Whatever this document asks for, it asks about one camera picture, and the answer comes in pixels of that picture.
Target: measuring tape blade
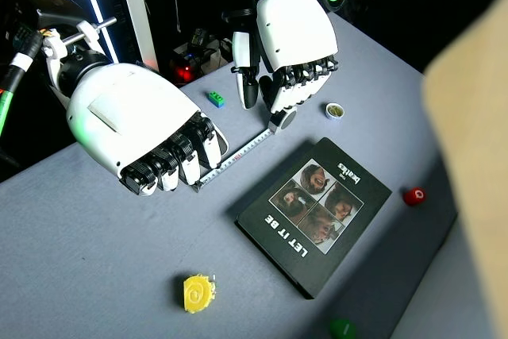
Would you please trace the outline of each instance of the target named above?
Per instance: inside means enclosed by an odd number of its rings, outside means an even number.
[[[261,144],[264,140],[273,135],[273,132],[270,129],[264,130],[261,134],[251,139],[247,144],[244,144],[241,148],[236,150],[234,154],[232,154],[228,159],[222,162],[219,168],[215,168],[214,170],[208,172],[204,175],[200,180],[196,182],[192,187],[198,192],[201,190],[206,184],[217,178],[222,172],[227,170],[233,164],[235,164],[238,160],[240,160],[243,156],[247,155],[251,152],[256,146]]]

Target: white light strip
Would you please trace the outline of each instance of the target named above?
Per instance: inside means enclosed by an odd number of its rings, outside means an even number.
[[[90,0],[90,2],[92,3],[92,8],[94,9],[97,21],[99,23],[102,23],[104,21],[104,18],[102,17],[101,9],[98,7],[97,0]],[[118,64],[117,53],[114,51],[113,43],[111,42],[107,28],[102,29],[102,34],[104,35],[104,40],[106,41],[108,51],[110,51],[111,59],[113,60],[114,63]]]

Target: album cover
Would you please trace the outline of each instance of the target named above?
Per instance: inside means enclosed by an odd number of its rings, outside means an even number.
[[[390,194],[323,138],[240,213],[237,224],[315,298]]]

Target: table surface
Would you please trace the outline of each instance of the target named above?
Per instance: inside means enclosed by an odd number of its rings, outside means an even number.
[[[335,15],[340,69],[270,137],[195,193],[126,191],[74,144],[0,185],[0,337],[328,337],[348,318],[359,337],[389,337],[456,212],[421,106],[422,76]],[[183,91],[227,136],[230,152],[266,128],[240,107],[229,67]],[[217,109],[206,95],[219,92]],[[340,123],[324,105],[339,102]],[[328,137],[392,196],[315,300],[304,299],[235,226],[254,198]],[[406,207],[400,189],[428,200]],[[182,281],[215,274],[217,297],[198,314]]]

